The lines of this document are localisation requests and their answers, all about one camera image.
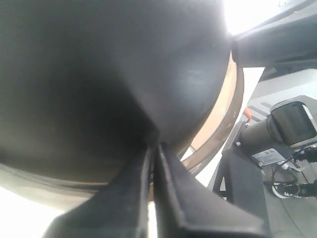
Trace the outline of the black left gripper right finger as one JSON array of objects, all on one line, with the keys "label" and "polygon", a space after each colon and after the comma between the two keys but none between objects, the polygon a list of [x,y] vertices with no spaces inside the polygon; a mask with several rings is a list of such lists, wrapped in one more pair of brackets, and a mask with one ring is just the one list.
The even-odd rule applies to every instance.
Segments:
[{"label": "black left gripper right finger", "polygon": [[154,161],[159,238],[268,238],[264,220],[203,186],[166,144]]}]

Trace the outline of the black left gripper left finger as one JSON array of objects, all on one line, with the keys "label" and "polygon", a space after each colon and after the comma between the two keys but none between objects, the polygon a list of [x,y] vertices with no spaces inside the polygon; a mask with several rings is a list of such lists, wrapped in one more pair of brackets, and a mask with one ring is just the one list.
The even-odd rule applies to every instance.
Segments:
[{"label": "black left gripper left finger", "polygon": [[146,238],[158,144],[141,148],[105,187],[56,217],[45,238]]}]

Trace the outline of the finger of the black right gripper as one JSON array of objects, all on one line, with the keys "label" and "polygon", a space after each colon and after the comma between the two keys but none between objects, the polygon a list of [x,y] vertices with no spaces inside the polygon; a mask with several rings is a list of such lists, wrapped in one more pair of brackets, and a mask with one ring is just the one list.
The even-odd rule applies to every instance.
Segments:
[{"label": "finger of the black right gripper", "polygon": [[317,2],[296,0],[259,26],[234,37],[240,67],[317,66]]}]

